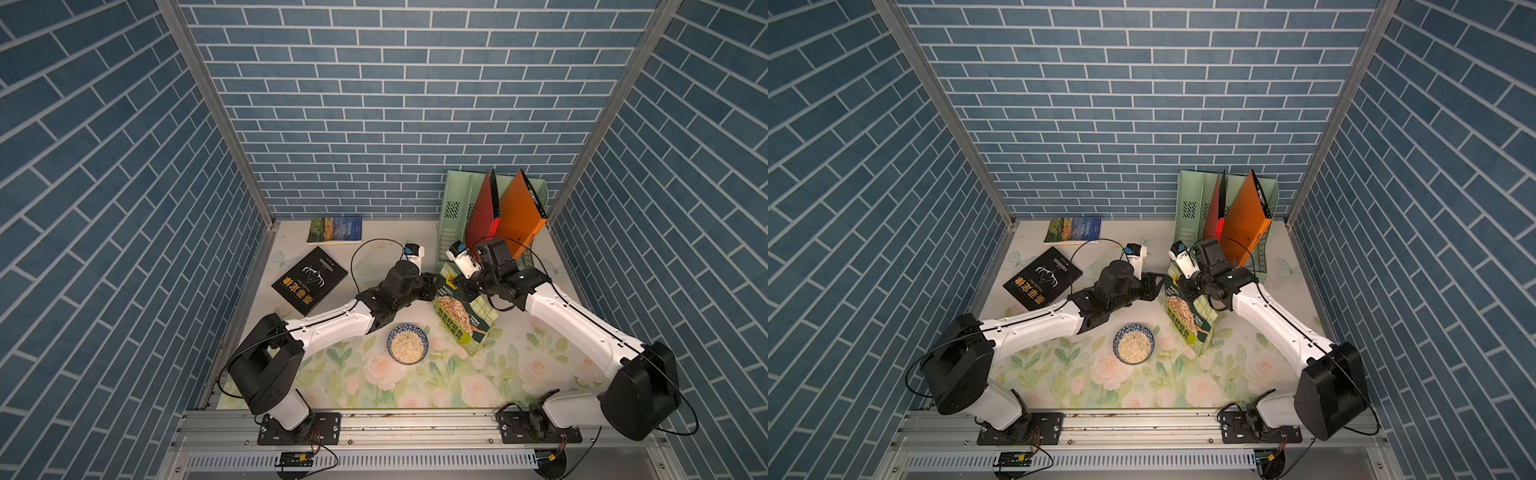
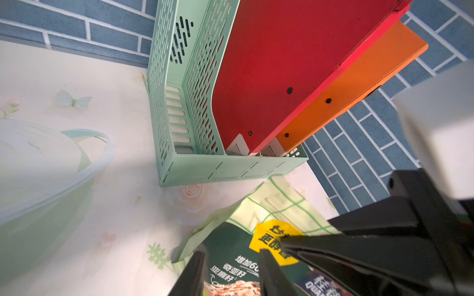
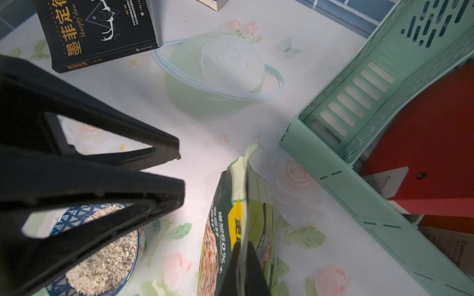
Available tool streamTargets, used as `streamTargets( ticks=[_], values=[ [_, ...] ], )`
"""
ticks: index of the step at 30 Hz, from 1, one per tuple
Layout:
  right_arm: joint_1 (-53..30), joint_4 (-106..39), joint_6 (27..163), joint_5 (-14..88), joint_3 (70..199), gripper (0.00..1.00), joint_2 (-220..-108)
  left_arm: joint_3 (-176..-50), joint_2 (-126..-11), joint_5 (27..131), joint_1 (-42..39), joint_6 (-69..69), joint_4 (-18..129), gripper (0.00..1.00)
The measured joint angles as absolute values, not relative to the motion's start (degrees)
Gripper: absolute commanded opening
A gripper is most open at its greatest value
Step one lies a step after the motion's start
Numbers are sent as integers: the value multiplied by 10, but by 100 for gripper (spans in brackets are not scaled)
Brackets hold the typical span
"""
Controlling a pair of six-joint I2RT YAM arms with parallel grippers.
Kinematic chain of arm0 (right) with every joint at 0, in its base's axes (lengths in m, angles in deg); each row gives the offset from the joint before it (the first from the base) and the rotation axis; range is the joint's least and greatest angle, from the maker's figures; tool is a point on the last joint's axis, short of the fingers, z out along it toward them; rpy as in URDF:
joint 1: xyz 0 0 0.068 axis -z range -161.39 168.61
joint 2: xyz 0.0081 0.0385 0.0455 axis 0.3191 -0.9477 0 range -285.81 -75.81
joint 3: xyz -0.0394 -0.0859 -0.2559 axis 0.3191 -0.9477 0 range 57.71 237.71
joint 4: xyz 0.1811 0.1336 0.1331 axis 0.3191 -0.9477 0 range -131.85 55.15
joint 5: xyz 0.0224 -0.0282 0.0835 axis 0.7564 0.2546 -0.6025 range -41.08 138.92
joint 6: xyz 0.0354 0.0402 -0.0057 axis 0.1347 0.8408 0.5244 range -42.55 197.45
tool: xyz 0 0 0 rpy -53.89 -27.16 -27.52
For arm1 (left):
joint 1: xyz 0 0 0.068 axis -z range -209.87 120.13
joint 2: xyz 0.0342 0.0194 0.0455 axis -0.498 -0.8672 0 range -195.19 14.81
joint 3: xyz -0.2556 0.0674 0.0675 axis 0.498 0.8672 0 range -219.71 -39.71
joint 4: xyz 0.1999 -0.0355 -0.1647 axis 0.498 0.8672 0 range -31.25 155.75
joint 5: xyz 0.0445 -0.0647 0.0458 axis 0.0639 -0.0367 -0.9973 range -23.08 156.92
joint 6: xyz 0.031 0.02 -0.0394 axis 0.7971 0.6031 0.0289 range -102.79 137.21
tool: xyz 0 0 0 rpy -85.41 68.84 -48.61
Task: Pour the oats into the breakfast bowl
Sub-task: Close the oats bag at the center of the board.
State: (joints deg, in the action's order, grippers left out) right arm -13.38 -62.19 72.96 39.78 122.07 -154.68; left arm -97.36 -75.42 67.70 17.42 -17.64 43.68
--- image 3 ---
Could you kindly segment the green oats bag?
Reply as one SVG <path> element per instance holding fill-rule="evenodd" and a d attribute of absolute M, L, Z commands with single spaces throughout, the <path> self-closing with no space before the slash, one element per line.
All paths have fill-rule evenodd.
<path fill-rule="evenodd" d="M 237 242 L 253 244 L 270 292 L 276 282 L 274 203 L 269 183 L 250 164 L 258 149 L 252 143 L 220 176 L 202 242 L 200 296 L 218 296 Z"/>

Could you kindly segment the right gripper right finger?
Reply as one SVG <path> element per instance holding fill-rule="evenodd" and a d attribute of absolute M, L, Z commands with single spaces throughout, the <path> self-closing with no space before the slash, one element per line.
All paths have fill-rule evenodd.
<path fill-rule="evenodd" d="M 219 296 L 271 296 L 255 248 L 251 242 L 237 242 L 232 251 Z"/>

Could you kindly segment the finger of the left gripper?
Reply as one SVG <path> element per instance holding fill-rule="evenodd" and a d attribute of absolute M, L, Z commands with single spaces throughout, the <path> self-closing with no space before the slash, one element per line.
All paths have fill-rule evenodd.
<path fill-rule="evenodd" d="M 81 154 L 66 141 L 59 116 L 147 148 Z M 1 144 L 136 171 L 180 158 L 177 137 L 110 107 L 31 62 L 6 55 L 1 56 Z"/>

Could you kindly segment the blue patterned ceramic bowl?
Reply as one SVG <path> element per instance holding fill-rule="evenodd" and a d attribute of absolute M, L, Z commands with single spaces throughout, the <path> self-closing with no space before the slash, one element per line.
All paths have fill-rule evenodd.
<path fill-rule="evenodd" d="M 122 203 L 84 205 L 68 209 L 54 225 L 51 236 L 105 217 L 125 208 Z M 101 248 L 55 279 L 49 296 L 116 296 L 130 278 L 139 257 L 139 231 L 135 230 Z"/>

